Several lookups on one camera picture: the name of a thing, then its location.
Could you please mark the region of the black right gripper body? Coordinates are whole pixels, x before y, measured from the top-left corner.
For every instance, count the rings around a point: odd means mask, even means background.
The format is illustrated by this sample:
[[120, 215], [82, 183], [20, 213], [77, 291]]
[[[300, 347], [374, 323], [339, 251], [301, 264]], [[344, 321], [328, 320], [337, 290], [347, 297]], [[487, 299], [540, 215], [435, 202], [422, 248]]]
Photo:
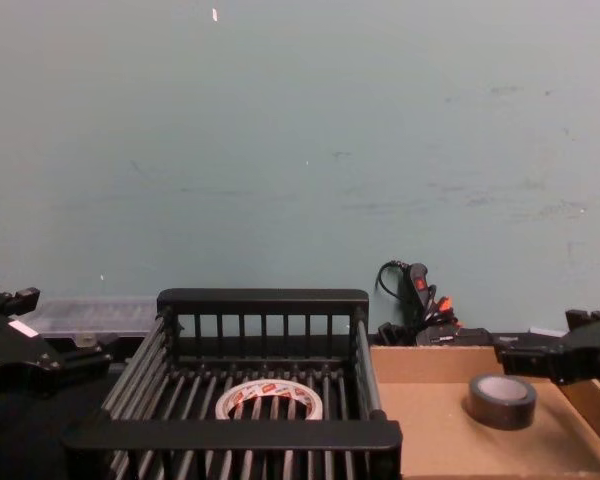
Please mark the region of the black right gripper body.
[[564, 384], [600, 380], [600, 321], [569, 332], [560, 345], [560, 377]]

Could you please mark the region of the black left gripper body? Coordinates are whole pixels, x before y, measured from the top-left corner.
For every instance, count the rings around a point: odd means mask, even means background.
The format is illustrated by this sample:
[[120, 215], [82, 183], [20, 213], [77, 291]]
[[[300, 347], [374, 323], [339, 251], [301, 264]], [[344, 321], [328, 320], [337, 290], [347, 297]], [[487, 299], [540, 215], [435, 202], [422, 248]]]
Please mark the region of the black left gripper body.
[[59, 389], [60, 354], [34, 329], [0, 314], [0, 393]]

